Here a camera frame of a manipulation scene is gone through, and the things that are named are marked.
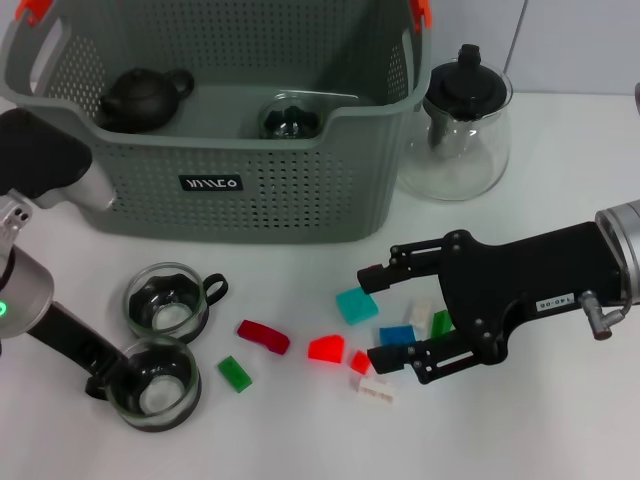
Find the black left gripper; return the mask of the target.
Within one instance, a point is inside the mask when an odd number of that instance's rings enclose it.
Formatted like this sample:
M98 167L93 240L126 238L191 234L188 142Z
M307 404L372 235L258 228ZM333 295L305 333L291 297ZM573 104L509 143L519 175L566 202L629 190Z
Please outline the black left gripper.
M28 334L88 372L86 390L105 390L125 377L125 355L58 302Z

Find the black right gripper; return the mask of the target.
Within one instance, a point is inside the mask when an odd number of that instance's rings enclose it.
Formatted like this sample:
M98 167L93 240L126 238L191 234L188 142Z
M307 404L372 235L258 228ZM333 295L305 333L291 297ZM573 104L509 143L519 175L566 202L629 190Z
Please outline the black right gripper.
M593 222L499 246L458 230L394 245L387 266L357 272L366 294L427 276L439 277L456 331L485 365L506 359L520 325L579 309L587 291L606 307L623 299L621 267Z

